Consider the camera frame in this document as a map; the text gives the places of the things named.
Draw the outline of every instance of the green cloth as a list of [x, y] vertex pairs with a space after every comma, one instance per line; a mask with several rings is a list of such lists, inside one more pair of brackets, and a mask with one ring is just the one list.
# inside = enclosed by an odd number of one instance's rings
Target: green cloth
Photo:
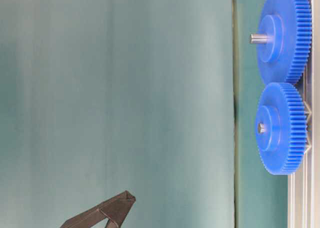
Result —
[[124, 228], [234, 227], [232, 0], [0, 14], [0, 227], [57, 228], [125, 189]]

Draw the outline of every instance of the blue plastic gear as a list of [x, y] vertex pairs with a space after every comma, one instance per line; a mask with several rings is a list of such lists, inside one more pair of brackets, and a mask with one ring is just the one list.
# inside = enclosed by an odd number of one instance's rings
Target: blue plastic gear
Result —
[[270, 83], [255, 118], [261, 160], [271, 174], [295, 172], [304, 156], [307, 122], [302, 98], [292, 84]]
[[304, 72], [312, 40], [312, 14], [308, 0], [266, 0], [258, 34], [268, 36], [257, 45], [257, 60], [265, 84], [295, 84]]

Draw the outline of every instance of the blue gear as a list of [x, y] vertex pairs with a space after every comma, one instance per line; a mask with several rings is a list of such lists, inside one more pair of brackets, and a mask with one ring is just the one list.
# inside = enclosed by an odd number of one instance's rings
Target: blue gear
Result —
[[309, 1], [266, 0], [258, 34], [268, 36], [268, 43], [256, 47], [263, 82], [295, 84], [304, 72], [311, 47]]
[[299, 167], [307, 142], [304, 103], [292, 84], [270, 83], [255, 118], [261, 160], [271, 174], [291, 174]]

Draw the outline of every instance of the metal rail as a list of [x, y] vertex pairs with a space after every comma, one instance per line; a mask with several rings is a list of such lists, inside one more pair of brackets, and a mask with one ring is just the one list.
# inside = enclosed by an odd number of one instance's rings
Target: metal rail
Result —
[[288, 228], [320, 228], [320, 0], [310, 0], [312, 9], [311, 53], [298, 89], [307, 115], [307, 146], [303, 163], [288, 176]]

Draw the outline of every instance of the teal fabric background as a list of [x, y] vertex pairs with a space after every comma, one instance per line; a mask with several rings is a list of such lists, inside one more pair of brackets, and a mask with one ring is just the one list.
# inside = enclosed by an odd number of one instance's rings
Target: teal fabric background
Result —
[[236, 227], [286, 227], [287, 176], [273, 176], [264, 169], [254, 133], [264, 85], [257, 67], [256, 47], [249, 44], [249, 35], [258, 29], [265, 0], [233, 1]]
[[123, 227], [234, 226], [232, 0], [0, 0], [0, 21], [1, 227], [125, 189]]

